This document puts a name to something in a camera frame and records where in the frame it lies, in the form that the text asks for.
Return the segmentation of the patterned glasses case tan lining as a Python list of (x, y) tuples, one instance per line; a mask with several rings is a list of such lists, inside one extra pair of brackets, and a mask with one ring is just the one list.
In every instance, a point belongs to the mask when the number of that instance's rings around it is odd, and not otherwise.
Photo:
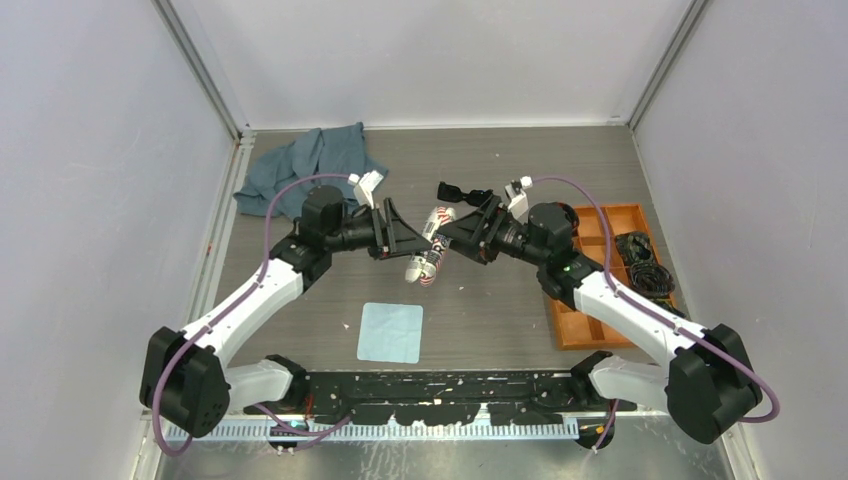
[(429, 214), (421, 235), (430, 242), (428, 250), (413, 254), (407, 264), (405, 281), (418, 283), (429, 287), (439, 272), (442, 261), (449, 249), (451, 240), (438, 233), (443, 225), (454, 221), (455, 209), (452, 207), (435, 207)]

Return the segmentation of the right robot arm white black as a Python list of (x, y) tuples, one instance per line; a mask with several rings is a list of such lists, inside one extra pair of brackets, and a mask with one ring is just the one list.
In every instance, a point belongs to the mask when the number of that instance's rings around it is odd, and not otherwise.
[(703, 444), (751, 421), (765, 388), (738, 333), (724, 324), (705, 328), (638, 295), (574, 247), (573, 227), (562, 203), (536, 204), (520, 222), (492, 197), (437, 232), (478, 263), (503, 253), (535, 266), (549, 297), (612, 327), (650, 356), (651, 363), (640, 364), (601, 352), (582, 362), (582, 376), (570, 385), (580, 408), (596, 410), (608, 399), (636, 403), (668, 413)]

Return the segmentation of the light blue cleaning cloth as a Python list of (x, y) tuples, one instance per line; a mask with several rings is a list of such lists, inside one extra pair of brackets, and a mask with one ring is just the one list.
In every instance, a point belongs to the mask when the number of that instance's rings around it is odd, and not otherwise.
[(357, 359), (417, 364), (423, 313), (421, 305), (366, 303), (362, 309)]

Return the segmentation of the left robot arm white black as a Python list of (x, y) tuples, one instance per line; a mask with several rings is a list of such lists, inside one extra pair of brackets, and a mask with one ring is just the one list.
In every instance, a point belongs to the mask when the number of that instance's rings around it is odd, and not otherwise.
[(270, 402), (298, 412), (307, 398), (295, 365), (280, 356), (231, 367), (246, 341), (274, 314), (306, 292), (338, 252), (364, 250), (376, 260), (428, 250), (429, 240), (405, 222), (391, 199), (350, 211), (342, 191), (312, 188), (293, 230), (268, 252), (256, 273), (213, 310), (175, 331), (162, 327), (148, 342), (140, 401), (194, 438), (224, 415)]

